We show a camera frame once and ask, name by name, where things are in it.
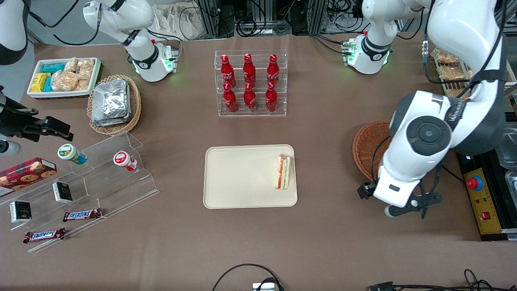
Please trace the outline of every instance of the small jar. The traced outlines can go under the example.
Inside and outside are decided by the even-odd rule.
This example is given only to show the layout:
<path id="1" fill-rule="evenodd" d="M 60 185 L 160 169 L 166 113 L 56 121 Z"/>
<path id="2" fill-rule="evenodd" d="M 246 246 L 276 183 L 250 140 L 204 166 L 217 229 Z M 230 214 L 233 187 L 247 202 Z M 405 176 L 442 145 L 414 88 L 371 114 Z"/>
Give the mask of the small jar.
<path id="1" fill-rule="evenodd" d="M 62 145 L 59 150 L 57 150 L 57 156 L 66 161 L 71 161 L 76 165 L 82 165 L 88 159 L 85 153 L 69 143 Z"/>
<path id="2" fill-rule="evenodd" d="M 136 159 L 129 156 L 129 154 L 126 153 L 125 151 L 120 151 L 120 152 L 116 153 L 113 156 L 113 162 L 115 163 L 115 165 L 124 167 L 128 171 L 135 170 L 136 166 L 137 166 Z"/>

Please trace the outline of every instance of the aluminum foil package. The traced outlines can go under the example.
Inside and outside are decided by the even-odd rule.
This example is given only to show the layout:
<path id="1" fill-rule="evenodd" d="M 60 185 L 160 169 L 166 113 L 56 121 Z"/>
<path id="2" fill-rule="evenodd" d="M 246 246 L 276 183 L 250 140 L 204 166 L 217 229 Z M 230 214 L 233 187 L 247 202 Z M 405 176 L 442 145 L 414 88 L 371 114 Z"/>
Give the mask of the aluminum foil package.
<path id="1" fill-rule="evenodd" d="M 123 79 L 97 85 L 93 92 L 92 123 L 108 126 L 131 120 L 129 84 Z"/>

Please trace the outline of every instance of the yellow control panel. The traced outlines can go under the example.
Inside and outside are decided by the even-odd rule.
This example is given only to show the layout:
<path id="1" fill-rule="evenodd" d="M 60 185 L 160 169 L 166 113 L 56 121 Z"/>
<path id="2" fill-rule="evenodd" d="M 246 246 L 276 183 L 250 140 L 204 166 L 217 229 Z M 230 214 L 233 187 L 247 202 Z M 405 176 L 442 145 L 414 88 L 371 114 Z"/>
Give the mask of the yellow control panel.
<path id="1" fill-rule="evenodd" d="M 481 168 L 463 175 L 467 184 L 468 195 L 474 209 L 479 232 L 482 235 L 500 234 L 501 224 L 495 212 L 490 191 Z"/>

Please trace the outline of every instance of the clear acrylic shelf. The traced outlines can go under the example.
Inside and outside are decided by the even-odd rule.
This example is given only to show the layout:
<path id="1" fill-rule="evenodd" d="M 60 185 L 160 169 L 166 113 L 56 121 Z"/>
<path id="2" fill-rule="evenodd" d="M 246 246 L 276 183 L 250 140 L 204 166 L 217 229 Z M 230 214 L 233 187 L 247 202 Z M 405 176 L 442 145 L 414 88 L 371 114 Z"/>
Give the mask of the clear acrylic shelf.
<path id="1" fill-rule="evenodd" d="M 110 137 L 83 150 L 88 160 L 83 165 L 71 163 L 72 172 L 44 183 L 23 193 L 11 194 L 9 200 L 0 203 L 2 219 L 9 220 L 9 204 L 15 200 L 31 204 L 32 220 L 27 223 L 12 223 L 12 232 L 20 237 L 20 244 L 28 231 L 40 232 L 65 228 L 65 241 L 77 233 L 159 193 L 152 175 L 144 168 L 139 152 L 141 147 L 128 132 Z M 113 163 L 113 155 L 124 150 L 136 159 L 138 167 L 128 171 Z M 56 202 L 52 184 L 56 181 L 69 185 L 73 202 Z M 94 220 L 63 222 L 65 212 L 102 208 L 102 217 Z M 60 242 L 58 239 L 26 245 L 27 251 L 40 252 Z"/>
<path id="2" fill-rule="evenodd" d="M 256 86 L 253 91 L 256 94 L 256 112 L 247 112 L 244 103 L 244 76 L 242 67 L 244 66 L 244 55 L 251 54 L 253 64 L 256 69 Z M 236 87 L 233 88 L 237 98 L 237 112 L 230 112 L 223 99 L 223 78 L 221 75 L 221 55 L 226 54 L 235 72 Z M 269 56 L 277 55 L 277 64 L 280 68 L 279 81 L 276 86 L 278 94 L 277 109 L 275 112 L 266 110 L 267 91 L 267 66 Z M 242 50 L 242 51 L 216 51 L 214 58 L 214 73 L 216 80 L 217 112 L 220 117 L 281 117 L 287 115 L 287 50 Z"/>

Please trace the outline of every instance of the white tray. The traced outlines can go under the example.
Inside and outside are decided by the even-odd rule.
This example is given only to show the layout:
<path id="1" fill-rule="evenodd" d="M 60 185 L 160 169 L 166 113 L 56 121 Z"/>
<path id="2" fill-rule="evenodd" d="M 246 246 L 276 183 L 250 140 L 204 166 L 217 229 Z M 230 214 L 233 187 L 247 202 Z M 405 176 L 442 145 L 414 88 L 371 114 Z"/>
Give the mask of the white tray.
<path id="1" fill-rule="evenodd" d="M 286 190 L 275 189 L 280 154 L 291 156 Z M 203 204 L 209 209 L 293 206 L 298 200 L 294 160 L 288 144 L 209 148 Z"/>
<path id="2" fill-rule="evenodd" d="M 95 83 L 97 81 L 97 76 L 99 75 L 100 70 L 100 60 L 96 57 L 79 57 L 78 59 L 90 59 L 94 60 L 94 69 L 92 71 L 92 76 L 90 77 L 90 83 L 88 84 L 88 89 L 81 91 L 70 91 L 70 92 L 31 92 L 31 85 L 34 82 L 34 78 L 36 77 L 36 73 L 41 72 L 43 65 L 47 64 L 66 64 L 69 59 L 54 59 L 54 60 L 41 60 L 36 63 L 36 68 L 34 68 L 33 75 L 31 77 L 31 82 L 29 83 L 29 87 L 27 88 L 27 95 L 34 99 L 61 99 L 61 98 L 74 98 L 77 96 L 88 97 L 91 91 L 93 91 Z"/>

